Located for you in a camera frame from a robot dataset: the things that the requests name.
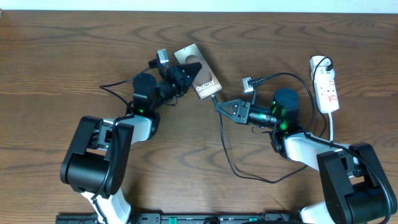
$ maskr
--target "white cable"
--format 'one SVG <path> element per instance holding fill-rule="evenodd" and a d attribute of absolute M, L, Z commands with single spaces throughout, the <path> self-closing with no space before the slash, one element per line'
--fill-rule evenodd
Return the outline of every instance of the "white cable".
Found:
<path fill-rule="evenodd" d="M 329 116 L 329 141 L 333 141 L 333 118 L 331 117 L 331 112 L 328 112 Z"/>

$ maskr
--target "wood grain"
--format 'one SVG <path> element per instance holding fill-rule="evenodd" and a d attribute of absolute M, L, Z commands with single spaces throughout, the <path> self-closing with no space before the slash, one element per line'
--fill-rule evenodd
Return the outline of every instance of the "wood grain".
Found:
<path fill-rule="evenodd" d="M 398 16 L 377 14 L 6 11 L 0 18 L 0 223 L 53 223 L 59 213 L 92 212 L 61 183 L 59 170 L 83 115 L 124 112 L 98 85 L 141 71 L 157 49 L 171 57 L 194 42 L 222 83 L 220 100 L 247 98 L 244 77 L 292 72 L 309 84 L 310 57 L 333 58 L 341 107 L 333 114 L 335 140 L 372 144 L 398 192 L 397 29 Z M 258 102 L 268 105 L 285 86 L 299 92 L 302 122 L 308 122 L 309 99 L 294 79 L 269 80 Z M 114 89 L 131 99 L 131 84 Z M 190 90 L 159 113 L 154 138 L 131 147 L 123 190 L 137 209 L 252 213 L 323 200 L 311 169 L 275 185 L 235 177 L 211 100 Z M 317 116 L 313 131 L 321 128 Z M 224 121 L 237 168 L 277 179 L 300 167 L 250 129 Z"/>

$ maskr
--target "beige rectangular box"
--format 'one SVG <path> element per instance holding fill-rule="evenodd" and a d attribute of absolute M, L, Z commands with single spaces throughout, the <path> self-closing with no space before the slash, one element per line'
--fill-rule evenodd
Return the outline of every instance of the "beige rectangular box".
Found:
<path fill-rule="evenodd" d="M 174 57 L 181 65 L 194 62 L 201 63 L 201 70 L 192 83 L 192 87 L 199 99 L 203 100 L 222 89 L 221 84 L 203 58 L 196 44 L 189 45 L 175 52 Z"/>

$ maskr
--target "green component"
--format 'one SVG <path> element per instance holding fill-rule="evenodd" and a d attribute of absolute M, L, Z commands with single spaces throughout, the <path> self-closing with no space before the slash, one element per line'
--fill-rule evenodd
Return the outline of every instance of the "green component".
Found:
<path fill-rule="evenodd" d="M 169 224 L 177 224 L 177 218 L 169 218 Z"/>
<path fill-rule="evenodd" d="M 282 109 L 282 112 L 280 112 L 280 117 L 281 117 L 281 118 L 284 118 L 284 117 L 285 117 L 285 114 L 286 114 L 286 109 L 283 108 L 283 109 Z"/>
<path fill-rule="evenodd" d="M 282 124 L 279 125 L 279 128 L 281 131 L 285 131 L 287 128 L 287 124 L 285 124 L 284 122 Z"/>

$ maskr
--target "white background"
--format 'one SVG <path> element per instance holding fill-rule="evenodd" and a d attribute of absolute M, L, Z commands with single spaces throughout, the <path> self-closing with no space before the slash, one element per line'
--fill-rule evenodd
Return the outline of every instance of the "white background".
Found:
<path fill-rule="evenodd" d="M 0 0 L 30 10 L 398 13 L 398 0 Z"/>

